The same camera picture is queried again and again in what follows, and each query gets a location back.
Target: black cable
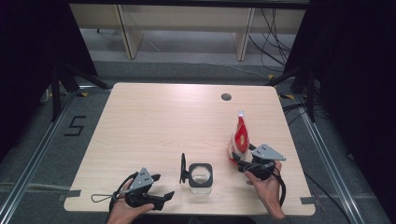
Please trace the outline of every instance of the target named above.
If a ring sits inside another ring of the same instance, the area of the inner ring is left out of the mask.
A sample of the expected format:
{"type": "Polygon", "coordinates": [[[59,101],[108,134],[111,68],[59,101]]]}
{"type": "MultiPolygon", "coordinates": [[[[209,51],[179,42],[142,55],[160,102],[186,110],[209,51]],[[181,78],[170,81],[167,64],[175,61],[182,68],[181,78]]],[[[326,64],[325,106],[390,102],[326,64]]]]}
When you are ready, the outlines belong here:
{"type": "Polygon", "coordinates": [[[259,45],[256,44],[256,42],[254,42],[254,40],[251,38],[251,36],[249,35],[248,38],[250,39],[250,41],[254,44],[254,46],[256,46],[256,48],[261,51],[262,53],[266,54],[268,57],[270,57],[271,59],[273,59],[274,61],[276,61],[277,63],[279,63],[282,66],[285,66],[284,63],[282,63],[280,60],[276,59],[274,56],[272,56],[270,53],[268,53],[267,51],[265,51],[263,48],[259,47],[259,45]]]}
{"type": "Polygon", "coordinates": [[[285,117],[289,114],[290,111],[291,111],[291,109],[286,111],[285,117]]]}
{"type": "Polygon", "coordinates": [[[294,104],[294,105],[287,105],[287,106],[283,107],[282,109],[283,109],[283,112],[286,112],[286,111],[288,111],[288,110],[292,110],[292,109],[294,109],[294,108],[298,108],[298,107],[301,107],[301,106],[306,106],[306,103],[294,104]]]}
{"type": "Polygon", "coordinates": [[[262,55],[263,55],[263,53],[260,54],[260,61],[262,62],[262,66],[263,66],[263,67],[265,67],[266,69],[268,69],[268,70],[270,70],[270,71],[273,71],[273,72],[280,72],[280,73],[283,72],[283,71],[280,71],[280,70],[276,70],[276,69],[272,69],[272,68],[270,68],[270,67],[267,67],[267,66],[264,64],[264,61],[262,60],[262,55]]]}
{"type": "Polygon", "coordinates": [[[341,211],[341,213],[344,215],[344,217],[346,218],[347,223],[351,223],[349,217],[347,216],[347,213],[344,211],[344,209],[340,206],[340,204],[338,204],[338,202],[335,201],[335,199],[330,196],[330,194],[314,179],[312,178],[312,176],[310,176],[309,174],[307,174],[305,171],[304,175],[306,175],[306,177],[308,177],[314,184],[316,184],[318,186],[318,188],[320,188],[324,194],[326,194],[326,196],[335,204],[335,206],[337,206],[337,208],[341,211]]]}
{"type": "Polygon", "coordinates": [[[283,202],[285,202],[285,198],[286,198],[286,185],[285,182],[283,181],[282,177],[279,175],[276,175],[274,173],[272,173],[272,175],[276,178],[277,182],[279,182],[282,193],[280,195],[280,199],[279,199],[279,204],[280,206],[283,205],[283,202]]]}
{"type": "Polygon", "coordinates": [[[285,62],[285,60],[287,60],[288,58],[286,57],[286,54],[284,53],[284,50],[290,52],[290,49],[289,49],[287,46],[285,46],[285,45],[277,38],[277,32],[276,32],[276,10],[273,8],[273,20],[272,20],[271,25],[269,24],[269,21],[267,20],[265,14],[264,14],[264,12],[263,12],[263,10],[262,10],[262,15],[263,15],[263,17],[264,17],[264,19],[265,19],[265,22],[267,23],[267,26],[268,26],[268,29],[269,29],[268,36],[265,37],[264,34],[262,34],[262,36],[264,36],[265,42],[268,42],[268,43],[270,43],[272,46],[274,46],[274,47],[276,47],[276,48],[279,49],[279,53],[280,53],[280,55],[281,55],[281,57],[282,57],[282,60],[283,60],[283,62],[285,62]],[[274,40],[276,41],[277,45],[273,44],[271,41],[268,40],[269,35],[272,35],[272,36],[274,37],[274,40]]]}
{"type": "Polygon", "coordinates": [[[288,123],[288,125],[291,125],[294,121],[297,120],[297,118],[299,118],[300,116],[302,116],[303,114],[305,114],[307,111],[305,110],[303,113],[299,114],[297,117],[295,117],[291,122],[288,123]]]}

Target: red bottle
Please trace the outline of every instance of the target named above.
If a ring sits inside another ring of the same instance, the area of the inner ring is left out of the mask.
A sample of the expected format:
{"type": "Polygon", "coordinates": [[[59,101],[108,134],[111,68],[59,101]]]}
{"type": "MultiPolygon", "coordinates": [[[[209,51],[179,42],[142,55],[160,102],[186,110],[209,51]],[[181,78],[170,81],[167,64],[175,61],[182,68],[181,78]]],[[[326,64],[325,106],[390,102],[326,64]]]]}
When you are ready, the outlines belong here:
{"type": "Polygon", "coordinates": [[[245,123],[244,116],[244,111],[240,110],[236,131],[231,135],[231,140],[228,145],[230,160],[235,164],[237,164],[237,161],[233,159],[233,152],[243,161],[246,157],[246,152],[248,151],[248,129],[245,123]]]}

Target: wooden table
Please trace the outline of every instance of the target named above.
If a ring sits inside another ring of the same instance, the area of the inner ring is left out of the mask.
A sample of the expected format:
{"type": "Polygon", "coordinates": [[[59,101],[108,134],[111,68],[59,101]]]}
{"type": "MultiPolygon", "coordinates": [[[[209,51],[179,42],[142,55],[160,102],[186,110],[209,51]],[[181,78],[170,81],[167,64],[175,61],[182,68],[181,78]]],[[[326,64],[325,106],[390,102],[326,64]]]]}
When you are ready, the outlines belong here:
{"type": "Polygon", "coordinates": [[[229,162],[227,146],[244,110],[250,143],[266,143],[287,160],[282,176],[287,185],[283,210],[310,216],[313,204],[276,90],[263,86],[118,83],[114,86],[67,198],[68,211],[108,211],[108,200],[93,203],[93,194],[111,194],[135,171],[146,167],[160,174],[148,192],[173,199],[161,212],[181,215],[267,214],[246,177],[229,162]],[[221,98],[232,96],[230,101],[221,98]],[[210,194],[192,194],[188,180],[179,184],[180,157],[192,163],[210,163],[214,182],[210,194]]]}

